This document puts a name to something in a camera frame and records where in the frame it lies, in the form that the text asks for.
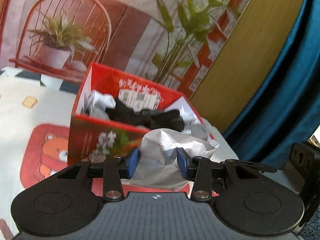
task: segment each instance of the black circular joint cover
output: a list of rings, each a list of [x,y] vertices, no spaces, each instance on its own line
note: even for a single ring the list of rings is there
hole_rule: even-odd
[[[304,213],[298,195],[264,176],[237,180],[215,198],[213,207],[227,226],[246,235],[265,237],[295,229]]]
[[[100,203],[90,190],[73,179],[44,180],[21,192],[12,202],[17,227],[36,236],[74,232],[98,214]]]

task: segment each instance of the white plastic bag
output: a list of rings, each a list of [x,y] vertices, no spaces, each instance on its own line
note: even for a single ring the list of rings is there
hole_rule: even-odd
[[[178,191],[188,181],[181,176],[177,164],[176,148],[182,147],[189,156],[211,158],[219,144],[210,144],[170,129],[148,132],[141,141],[141,159],[132,179],[123,179],[122,184]]]

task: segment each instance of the gray ribbed plate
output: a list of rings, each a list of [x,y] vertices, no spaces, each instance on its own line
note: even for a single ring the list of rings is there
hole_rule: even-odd
[[[273,238],[241,235],[226,227],[205,203],[184,193],[131,192],[125,200],[107,203],[89,225],[57,237],[21,233],[16,240],[294,240],[293,233]]]

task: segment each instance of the chair backrest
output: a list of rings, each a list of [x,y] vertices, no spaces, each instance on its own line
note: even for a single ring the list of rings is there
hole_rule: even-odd
[[[42,44],[39,37],[29,30],[44,28],[45,16],[60,18],[61,11],[67,14],[68,21],[83,28],[85,34],[92,39],[92,45],[98,53],[86,50],[84,54],[76,52],[74,60],[86,66],[92,61],[103,59],[110,42],[111,22],[105,7],[98,0],[39,0],[31,9],[24,25],[16,58],[24,55],[38,55]]]

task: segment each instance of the black and white checkered pattern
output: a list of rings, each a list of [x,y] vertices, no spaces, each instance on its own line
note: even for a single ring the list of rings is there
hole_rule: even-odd
[[[45,86],[53,90],[65,91],[73,94],[77,94],[80,88],[79,84],[44,74],[34,73],[22,68],[5,67],[0,70],[0,75],[26,79],[35,85]]]

